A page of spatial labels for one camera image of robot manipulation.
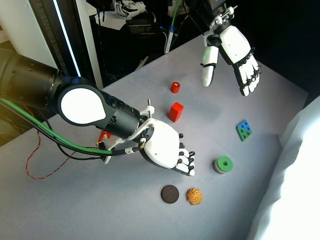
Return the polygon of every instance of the dark brown cookie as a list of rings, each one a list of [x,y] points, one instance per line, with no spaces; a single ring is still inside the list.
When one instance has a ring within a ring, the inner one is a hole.
[[[179,198],[179,191],[175,186],[167,185],[162,189],[161,197],[166,203],[173,204]]]

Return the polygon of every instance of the gray table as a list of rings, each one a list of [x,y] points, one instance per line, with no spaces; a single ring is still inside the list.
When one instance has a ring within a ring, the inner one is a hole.
[[[197,37],[105,89],[138,109],[151,98],[154,117],[184,133],[186,148],[196,152],[194,177],[156,167],[137,153],[114,157],[107,166],[100,160],[69,160],[53,176],[33,180],[25,171],[38,143],[32,129],[0,148],[0,239],[245,239],[281,151],[278,135],[307,94],[263,66],[258,88],[243,97],[222,58],[215,82],[205,88],[203,50]],[[179,94],[170,92],[173,81],[181,83]],[[167,118],[174,102],[184,105],[177,123]],[[235,128],[244,119],[253,134],[241,142]],[[93,146],[100,133],[71,126],[60,116],[50,122],[56,132],[85,146]],[[212,162],[223,155],[233,160],[234,169],[218,175]],[[40,177],[64,159],[42,137],[30,171]],[[160,197],[169,184],[180,191],[174,204]],[[189,188],[203,192],[202,204],[186,201]]]

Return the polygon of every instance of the robotic hand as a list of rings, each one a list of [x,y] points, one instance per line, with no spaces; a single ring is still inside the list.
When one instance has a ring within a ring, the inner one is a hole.
[[[131,0],[113,0],[112,3],[114,12],[127,20],[130,20],[146,11],[146,6],[142,1],[133,2]]]
[[[180,143],[182,134],[152,118],[155,108],[150,100],[147,108],[138,111],[98,90],[85,78],[62,76],[55,68],[0,49],[0,104],[6,106],[2,98],[54,111],[75,126],[93,125],[113,134],[110,139],[104,139],[113,156],[139,151],[157,166],[195,175],[195,152],[188,152]],[[125,140],[132,140],[138,146],[113,151]]]
[[[211,84],[220,50],[225,61],[233,66],[241,94],[248,96],[259,83],[261,66],[258,66],[253,56],[254,48],[250,47],[246,37],[230,23],[236,8],[237,6],[227,10],[223,7],[216,9],[217,15],[210,24],[209,31],[204,34],[202,81],[205,87]]]

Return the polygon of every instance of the blue and green block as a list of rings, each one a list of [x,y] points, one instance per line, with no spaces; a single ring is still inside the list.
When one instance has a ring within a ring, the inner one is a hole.
[[[238,126],[236,126],[236,131],[238,132],[242,142],[252,134],[251,127],[247,120],[242,121]]]

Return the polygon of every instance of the blue block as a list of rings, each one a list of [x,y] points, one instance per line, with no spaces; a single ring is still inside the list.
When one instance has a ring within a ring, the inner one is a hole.
[[[249,133],[252,133],[251,127],[249,125],[249,123],[247,122],[247,120],[243,120],[239,125],[236,126],[239,129],[243,129]]]

